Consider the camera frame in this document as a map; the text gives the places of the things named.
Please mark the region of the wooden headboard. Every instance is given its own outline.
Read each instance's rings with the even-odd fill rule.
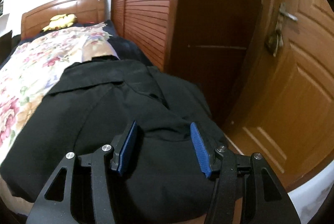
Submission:
[[[36,36],[53,16],[75,14],[78,23],[100,23],[106,20],[106,10],[106,0],[51,1],[22,15],[21,39]]]

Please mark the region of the metal screw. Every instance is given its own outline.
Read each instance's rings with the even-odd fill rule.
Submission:
[[[256,152],[256,153],[254,153],[254,158],[255,158],[255,159],[258,159],[258,160],[261,160],[261,159],[263,158],[263,156],[262,156],[261,153]]]
[[[224,151],[227,150],[227,147],[225,147],[225,146],[218,146],[218,147],[216,148],[216,150],[218,150],[219,152],[224,152]]]
[[[111,145],[104,145],[104,146],[102,147],[102,150],[103,150],[103,151],[109,151],[109,150],[111,150]]]
[[[68,154],[66,154],[67,159],[72,159],[74,156],[75,156],[74,152],[69,152]]]

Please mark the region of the blue grip pad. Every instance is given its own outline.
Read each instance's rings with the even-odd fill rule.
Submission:
[[[203,139],[197,129],[195,122],[191,123],[190,125],[190,136],[191,136],[191,140],[194,145],[194,148],[195,148],[199,166],[201,167],[201,171],[208,178],[211,176],[211,173],[212,173],[212,170],[210,167],[209,154],[206,151]]]
[[[117,172],[121,176],[124,174],[124,172],[126,172],[128,168],[131,154],[136,143],[136,137],[137,137],[137,124],[136,122],[134,122],[126,138],[124,146],[120,151],[120,159],[119,159],[120,161],[117,168]]]

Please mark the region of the black mount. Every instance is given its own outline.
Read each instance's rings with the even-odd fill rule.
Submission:
[[[113,146],[106,145],[94,153],[61,160],[38,196],[27,224],[78,224],[71,213],[72,179],[76,166],[91,168],[91,198],[96,224],[121,223],[115,204],[110,198],[106,174],[111,170],[115,154]],[[241,224],[300,224],[298,214],[264,157],[259,153],[252,156],[236,155],[232,151],[215,151],[221,161],[219,178],[216,179],[211,205],[205,224],[232,224],[236,198],[237,178],[243,178],[243,210]],[[59,173],[66,169],[64,197],[60,202],[47,200],[46,196]]]

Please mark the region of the floral bedspread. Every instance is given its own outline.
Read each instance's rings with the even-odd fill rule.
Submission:
[[[65,68],[94,56],[117,56],[104,26],[70,27],[24,43],[0,70],[0,165]]]

